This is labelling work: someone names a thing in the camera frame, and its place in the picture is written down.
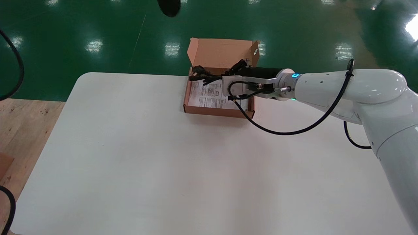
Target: box flap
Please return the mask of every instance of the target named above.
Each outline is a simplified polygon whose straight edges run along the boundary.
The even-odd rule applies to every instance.
[[[258,42],[233,39],[191,38],[187,54],[192,66],[223,69],[231,68],[241,59],[250,59],[255,66],[260,57]]]
[[[254,41],[252,42],[251,46],[251,65],[254,67],[257,66],[258,59],[260,58],[260,50],[258,49],[258,44],[260,44],[260,41]]]

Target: white table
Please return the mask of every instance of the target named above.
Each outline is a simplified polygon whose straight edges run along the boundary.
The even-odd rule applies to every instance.
[[[185,114],[186,77],[81,76],[18,200],[25,235],[412,234],[379,161],[329,117],[296,136]],[[256,100],[255,121],[322,113]],[[361,126],[349,126],[367,144]]]

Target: wooden surface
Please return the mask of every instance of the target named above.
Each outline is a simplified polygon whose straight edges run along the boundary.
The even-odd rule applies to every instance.
[[[14,157],[0,185],[16,199],[28,180],[65,102],[17,100],[0,101],[0,152]],[[0,230],[9,213],[9,201],[0,194]]]
[[[5,176],[12,162],[12,157],[0,152],[0,178],[3,178],[3,176]]]

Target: paper document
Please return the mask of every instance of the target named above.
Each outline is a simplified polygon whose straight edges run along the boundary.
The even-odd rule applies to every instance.
[[[248,100],[237,100],[243,110],[248,109]],[[192,81],[189,105],[219,109],[238,109],[238,107],[222,94],[222,80],[203,86],[203,81]]]

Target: open cardboard box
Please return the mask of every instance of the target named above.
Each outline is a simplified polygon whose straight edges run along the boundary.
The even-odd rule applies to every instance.
[[[256,67],[258,59],[260,58],[258,41],[233,39],[191,38],[187,54],[192,66],[203,66],[207,71],[215,75],[221,75],[241,59],[249,59],[250,65]],[[187,81],[186,94],[183,103],[185,113],[245,118],[238,109],[189,106],[191,83],[191,81]],[[248,100],[248,109],[246,110],[246,113],[251,118],[254,116],[254,97],[251,97]]]

